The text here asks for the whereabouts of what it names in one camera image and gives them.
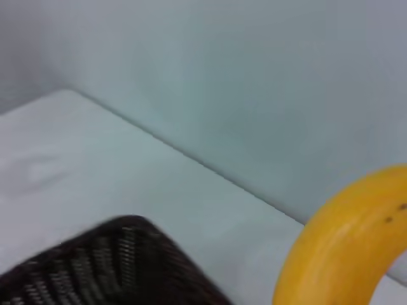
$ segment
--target woven basket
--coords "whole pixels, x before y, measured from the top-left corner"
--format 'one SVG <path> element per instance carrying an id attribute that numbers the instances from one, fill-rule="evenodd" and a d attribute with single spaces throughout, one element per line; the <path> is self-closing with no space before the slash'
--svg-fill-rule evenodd
<path id="1" fill-rule="evenodd" d="M 0 277 L 1 305 L 211 304 L 230 301 L 148 220 L 125 216 Z"/>

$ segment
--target dark brown wicker basket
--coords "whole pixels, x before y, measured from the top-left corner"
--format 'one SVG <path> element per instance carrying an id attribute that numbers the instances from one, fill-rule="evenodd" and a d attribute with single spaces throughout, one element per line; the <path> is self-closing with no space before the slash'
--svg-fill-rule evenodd
<path id="1" fill-rule="evenodd" d="M 230 301 L 148 220 L 120 217 L 0 277 L 1 305 L 212 304 Z"/>

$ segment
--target light blue wall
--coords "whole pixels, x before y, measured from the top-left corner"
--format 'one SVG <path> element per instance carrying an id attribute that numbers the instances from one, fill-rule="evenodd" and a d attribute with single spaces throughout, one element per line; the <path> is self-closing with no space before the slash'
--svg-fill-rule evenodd
<path id="1" fill-rule="evenodd" d="M 404 1 L 3 5 L 41 20 L 54 75 L 302 222 L 407 160 Z"/>

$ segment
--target white shelf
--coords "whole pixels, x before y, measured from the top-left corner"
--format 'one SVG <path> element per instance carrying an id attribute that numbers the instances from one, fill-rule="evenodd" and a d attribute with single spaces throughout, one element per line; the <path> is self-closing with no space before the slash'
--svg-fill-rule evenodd
<path id="1" fill-rule="evenodd" d="M 166 231 L 235 304 L 270 304 L 302 225 L 70 91 L 0 117 L 0 271 L 116 215 Z M 372 304 L 404 304 L 383 278 Z"/>

